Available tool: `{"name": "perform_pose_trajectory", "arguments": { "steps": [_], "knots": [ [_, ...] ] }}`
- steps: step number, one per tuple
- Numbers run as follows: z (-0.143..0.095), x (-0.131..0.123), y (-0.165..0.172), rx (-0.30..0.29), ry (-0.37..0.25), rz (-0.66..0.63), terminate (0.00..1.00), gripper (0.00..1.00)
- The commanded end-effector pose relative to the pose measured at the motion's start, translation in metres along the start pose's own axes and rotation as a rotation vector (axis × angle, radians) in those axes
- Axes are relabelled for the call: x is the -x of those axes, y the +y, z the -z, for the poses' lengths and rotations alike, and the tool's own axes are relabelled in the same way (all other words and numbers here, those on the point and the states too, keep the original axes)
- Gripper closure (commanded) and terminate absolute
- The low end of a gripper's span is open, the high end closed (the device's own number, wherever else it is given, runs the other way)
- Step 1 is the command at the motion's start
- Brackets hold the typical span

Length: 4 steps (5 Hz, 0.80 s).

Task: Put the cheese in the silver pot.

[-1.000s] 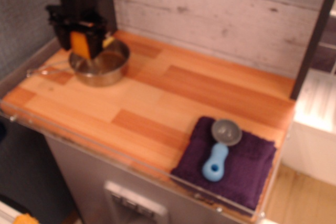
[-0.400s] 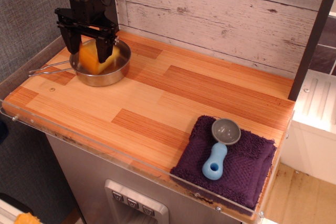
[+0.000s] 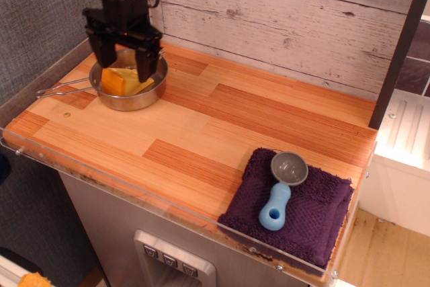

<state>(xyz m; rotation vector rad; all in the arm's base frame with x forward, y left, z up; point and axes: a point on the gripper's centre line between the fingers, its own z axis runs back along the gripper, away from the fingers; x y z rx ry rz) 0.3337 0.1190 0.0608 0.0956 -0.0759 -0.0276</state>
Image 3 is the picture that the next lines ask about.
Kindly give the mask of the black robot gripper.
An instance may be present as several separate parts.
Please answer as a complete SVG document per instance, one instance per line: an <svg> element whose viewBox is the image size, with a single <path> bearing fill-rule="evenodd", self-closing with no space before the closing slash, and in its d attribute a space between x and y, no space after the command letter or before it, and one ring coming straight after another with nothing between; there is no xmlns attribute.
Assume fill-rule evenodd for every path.
<svg viewBox="0 0 430 287"><path fill-rule="evenodd" d="M149 10L159 0L101 0L102 8L83 10L86 32L98 63L107 68L117 59L116 44L135 49L140 82L157 72L161 32L150 23Z"/></svg>

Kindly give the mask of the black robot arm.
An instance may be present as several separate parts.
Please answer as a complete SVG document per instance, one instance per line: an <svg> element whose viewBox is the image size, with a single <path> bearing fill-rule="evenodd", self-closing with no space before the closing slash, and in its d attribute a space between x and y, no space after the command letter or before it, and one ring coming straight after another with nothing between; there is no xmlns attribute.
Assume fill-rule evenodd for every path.
<svg viewBox="0 0 430 287"><path fill-rule="evenodd" d="M160 0L101 0L102 8L85 8L86 33L98 63L107 68L117 60L116 45L135 51L141 83L157 71L162 33L151 24L149 10Z"/></svg>

